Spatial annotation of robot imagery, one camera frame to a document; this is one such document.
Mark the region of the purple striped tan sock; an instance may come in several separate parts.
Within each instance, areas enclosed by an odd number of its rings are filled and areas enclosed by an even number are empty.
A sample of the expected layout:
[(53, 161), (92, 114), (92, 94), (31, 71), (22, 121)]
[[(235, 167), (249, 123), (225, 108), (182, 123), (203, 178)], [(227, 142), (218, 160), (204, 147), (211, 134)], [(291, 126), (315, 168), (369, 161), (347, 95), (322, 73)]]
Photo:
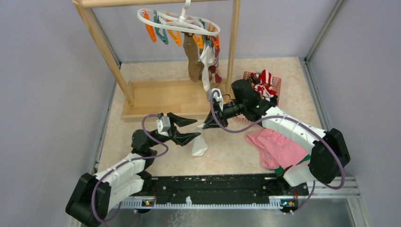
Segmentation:
[(214, 80), (215, 83), (220, 84), (222, 82), (222, 77), (219, 74), (219, 70), (215, 65), (209, 66), (209, 79), (212, 81)]

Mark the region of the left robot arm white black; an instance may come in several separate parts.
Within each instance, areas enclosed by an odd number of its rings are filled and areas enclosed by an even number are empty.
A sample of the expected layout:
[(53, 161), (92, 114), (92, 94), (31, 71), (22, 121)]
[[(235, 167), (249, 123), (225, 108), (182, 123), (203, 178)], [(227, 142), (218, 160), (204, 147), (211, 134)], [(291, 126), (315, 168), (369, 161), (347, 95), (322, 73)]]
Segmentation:
[(109, 211), (130, 195), (150, 193), (152, 183), (146, 169), (154, 159), (169, 151), (167, 141), (185, 146), (199, 132), (180, 133), (179, 127), (197, 120), (173, 113), (148, 114), (141, 121), (141, 129), (132, 135), (132, 152), (121, 161), (97, 174), (83, 174), (74, 188), (65, 212), (88, 227), (107, 223)]

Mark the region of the brown sock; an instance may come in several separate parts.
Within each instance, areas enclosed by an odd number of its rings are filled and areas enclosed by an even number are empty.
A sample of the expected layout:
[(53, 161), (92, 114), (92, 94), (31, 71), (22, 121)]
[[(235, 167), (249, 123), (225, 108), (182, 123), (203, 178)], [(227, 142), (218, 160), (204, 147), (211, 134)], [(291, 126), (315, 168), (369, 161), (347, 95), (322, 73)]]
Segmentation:
[(189, 33), (184, 33), (183, 49), (188, 58), (188, 75), (192, 82), (202, 80), (204, 64), (199, 60), (196, 42)]

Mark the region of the white round clip hanger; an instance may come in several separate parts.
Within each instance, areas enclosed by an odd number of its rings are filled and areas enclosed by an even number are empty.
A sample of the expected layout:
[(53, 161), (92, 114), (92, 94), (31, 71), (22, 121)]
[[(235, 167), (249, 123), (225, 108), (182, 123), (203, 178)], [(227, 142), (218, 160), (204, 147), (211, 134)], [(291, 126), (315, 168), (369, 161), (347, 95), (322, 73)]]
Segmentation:
[(181, 13), (170, 13), (155, 9), (139, 9), (138, 19), (145, 24), (146, 31), (153, 42), (157, 40), (169, 44), (169, 40), (178, 46), (183, 44), (180, 33), (192, 34), (192, 38), (200, 49), (205, 46), (220, 49), (220, 27), (205, 18), (186, 14), (190, 6), (187, 0)]

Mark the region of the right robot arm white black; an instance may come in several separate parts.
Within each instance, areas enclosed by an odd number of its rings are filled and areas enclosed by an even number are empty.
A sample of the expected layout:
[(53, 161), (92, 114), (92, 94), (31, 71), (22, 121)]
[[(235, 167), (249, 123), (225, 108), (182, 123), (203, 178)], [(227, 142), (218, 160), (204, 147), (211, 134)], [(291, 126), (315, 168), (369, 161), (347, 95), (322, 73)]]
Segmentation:
[(293, 118), (255, 91), (246, 79), (234, 81), (231, 87), (235, 98), (227, 104), (223, 102), (220, 89), (207, 91), (210, 113), (204, 121), (204, 129), (220, 127), (233, 133), (227, 129), (227, 121), (242, 114), (252, 121), (252, 126), (271, 129), (302, 147), (310, 155), (309, 163), (296, 162), (285, 168), (283, 178), (277, 182), (281, 194), (290, 195), (296, 186), (310, 181), (319, 181), (335, 190), (344, 186), (344, 167), (350, 162), (350, 155), (339, 130), (325, 131)]

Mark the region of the purple striped sock maroon cuff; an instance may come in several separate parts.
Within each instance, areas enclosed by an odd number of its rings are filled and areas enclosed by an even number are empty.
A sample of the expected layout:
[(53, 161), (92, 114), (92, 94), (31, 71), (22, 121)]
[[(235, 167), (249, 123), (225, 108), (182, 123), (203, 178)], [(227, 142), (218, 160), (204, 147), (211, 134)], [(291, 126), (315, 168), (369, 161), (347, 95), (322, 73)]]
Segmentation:
[(219, 67), (219, 53), (220, 53), (220, 48), (214, 48), (214, 62), (213, 65), (218, 68)]

